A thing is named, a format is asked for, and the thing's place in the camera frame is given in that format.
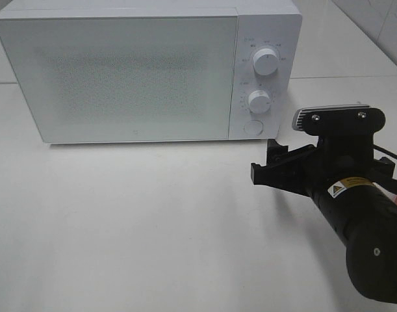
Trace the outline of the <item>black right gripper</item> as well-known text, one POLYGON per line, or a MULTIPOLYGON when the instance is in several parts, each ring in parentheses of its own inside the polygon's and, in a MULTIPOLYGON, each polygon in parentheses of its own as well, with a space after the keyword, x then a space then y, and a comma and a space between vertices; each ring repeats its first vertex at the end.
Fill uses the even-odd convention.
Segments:
POLYGON ((317 137, 316 145, 289 150, 268 139, 266 164, 251 163, 251 181, 310 198, 361 198, 360 188, 377 186, 395 193, 395 163, 374 157, 385 121, 380 109, 300 109, 292 128, 317 137))

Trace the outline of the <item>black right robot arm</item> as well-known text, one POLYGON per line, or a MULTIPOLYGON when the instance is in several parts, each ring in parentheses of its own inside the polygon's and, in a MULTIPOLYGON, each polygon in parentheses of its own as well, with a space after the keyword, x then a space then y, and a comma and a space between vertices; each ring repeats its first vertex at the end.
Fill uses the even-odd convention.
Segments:
POLYGON ((346 268, 364 297, 397 304, 397 155, 374 157, 384 113, 368 105, 298 110, 292 127, 318 139, 289 150, 270 139, 266 164, 251 165, 254 185, 312 199, 346 249, 346 268))

